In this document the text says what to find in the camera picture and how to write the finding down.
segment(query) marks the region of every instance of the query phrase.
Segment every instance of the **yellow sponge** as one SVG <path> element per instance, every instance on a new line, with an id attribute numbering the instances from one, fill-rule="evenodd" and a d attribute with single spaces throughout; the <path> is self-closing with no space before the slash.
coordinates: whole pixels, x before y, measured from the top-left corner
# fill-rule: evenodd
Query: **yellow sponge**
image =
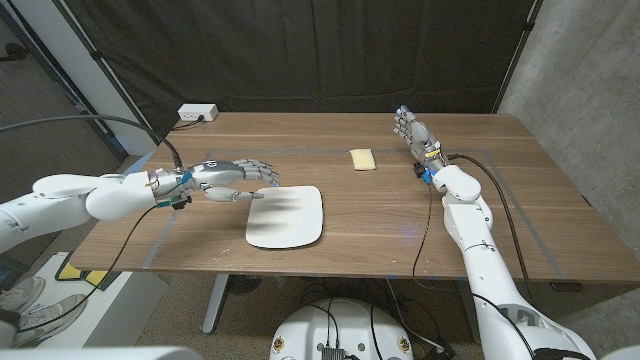
<path id="1" fill-rule="evenodd" d="M 376 162 L 373 160 L 371 149 L 353 149 L 349 151 L 353 158 L 353 167 L 356 170 L 375 170 Z"/>

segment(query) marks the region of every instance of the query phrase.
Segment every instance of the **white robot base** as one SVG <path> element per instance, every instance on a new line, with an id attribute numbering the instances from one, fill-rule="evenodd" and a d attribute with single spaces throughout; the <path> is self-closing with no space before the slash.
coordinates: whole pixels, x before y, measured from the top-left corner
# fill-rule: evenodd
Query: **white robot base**
<path id="1" fill-rule="evenodd" d="M 335 318 L 329 318 L 327 310 Z M 325 299 L 307 305 L 289 316 L 278 328 L 271 343 L 271 360 L 378 359 L 373 334 L 383 359 L 411 360 L 413 351 L 407 333 L 389 314 L 353 299 Z M 329 348 L 327 346 L 329 328 Z"/>

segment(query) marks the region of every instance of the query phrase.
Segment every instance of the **shoe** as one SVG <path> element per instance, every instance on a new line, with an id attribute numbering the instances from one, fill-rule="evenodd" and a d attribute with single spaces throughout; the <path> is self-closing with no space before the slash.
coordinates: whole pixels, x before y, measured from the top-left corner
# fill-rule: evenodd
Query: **shoe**
<path id="1" fill-rule="evenodd" d="M 44 289 L 44 279 L 34 276 L 22 280 L 9 291 L 0 294 L 0 309 L 23 313 L 38 299 Z"/>
<path id="2" fill-rule="evenodd" d="M 73 324 L 73 322 L 78 318 L 78 316 L 80 316 L 80 314 L 82 313 L 82 310 L 84 310 L 85 306 L 87 305 L 86 301 L 65 317 L 57 319 L 56 321 L 50 324 L 37 327 L 33 330 L 20 332 L 21 329 L 32 328 L 34 326 L 44 324 L 50 320 L 57 318 L 58 316 L 71 310 L 74 306 L 79 304 L 84 298 L 86 298 L 86 296 L 81 294 L 71 295 L 68 298 L 56 304 L 47 306 L 46 308 L 43 308 L 40 310 L 36 310 L 27 315 L 22 315 L 22 318 L 20 318 L 20 328 L 18 329 L 18 333 L 16 334 L 16 338 L 14 340 L 14 346 L 15 347 L 36 347 L 42 341 L 68 328 L 71 324 Z"/>

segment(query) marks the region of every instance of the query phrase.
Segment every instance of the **concrete wall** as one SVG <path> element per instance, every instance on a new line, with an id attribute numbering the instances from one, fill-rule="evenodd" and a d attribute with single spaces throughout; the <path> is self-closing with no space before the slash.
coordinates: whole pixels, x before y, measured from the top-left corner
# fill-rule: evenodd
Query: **concrete wall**
<path id="1" fill-rule="evenodd" d="M 499 113 L 520 118 L 640 259 L 640 2 L 545 0 Z M 537 288 L 541 310 L 602 355 L 640 344 L 635 287 Z"/>

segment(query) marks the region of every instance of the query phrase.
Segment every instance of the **black curtain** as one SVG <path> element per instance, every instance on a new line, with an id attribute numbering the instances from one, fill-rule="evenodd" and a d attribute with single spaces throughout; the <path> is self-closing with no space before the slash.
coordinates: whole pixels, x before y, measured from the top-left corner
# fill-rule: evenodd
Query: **black curtain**
<path id="1" fill-rule="evenodd" d="M 151 125 L 220 111 L 489 113 L 532 0 L 67 0 Z"/>

